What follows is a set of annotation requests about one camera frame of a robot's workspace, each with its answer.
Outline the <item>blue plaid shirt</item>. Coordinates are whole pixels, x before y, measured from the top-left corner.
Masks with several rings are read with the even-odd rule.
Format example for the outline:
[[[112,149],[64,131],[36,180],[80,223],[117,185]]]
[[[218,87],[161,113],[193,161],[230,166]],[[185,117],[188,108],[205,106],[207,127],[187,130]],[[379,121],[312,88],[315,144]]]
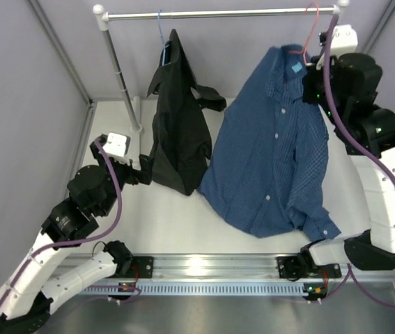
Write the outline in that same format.
[[[258,238],[340,229],[323,206],[328,132],[303,101],[300,45],[268,49],[224,113],[199,193],[230,226]]]

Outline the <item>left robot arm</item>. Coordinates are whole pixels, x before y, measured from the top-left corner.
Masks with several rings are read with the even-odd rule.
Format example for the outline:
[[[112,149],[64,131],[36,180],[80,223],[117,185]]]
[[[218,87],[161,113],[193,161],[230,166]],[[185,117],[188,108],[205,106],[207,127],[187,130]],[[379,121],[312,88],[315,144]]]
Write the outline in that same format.
[[[152,163],[139,157],[141,168],[104,158],[92,147],[98,164],[81,168],[68,183],[69,196],[53,208],[28,255],[0,287],[0,333],[35,333],[67,301],[104,278],[137,277],[140,267],[125,244],[108,241],[90,260],[52,278],[62,261],[108,216],[122,210],[125,184],[151,183]]]

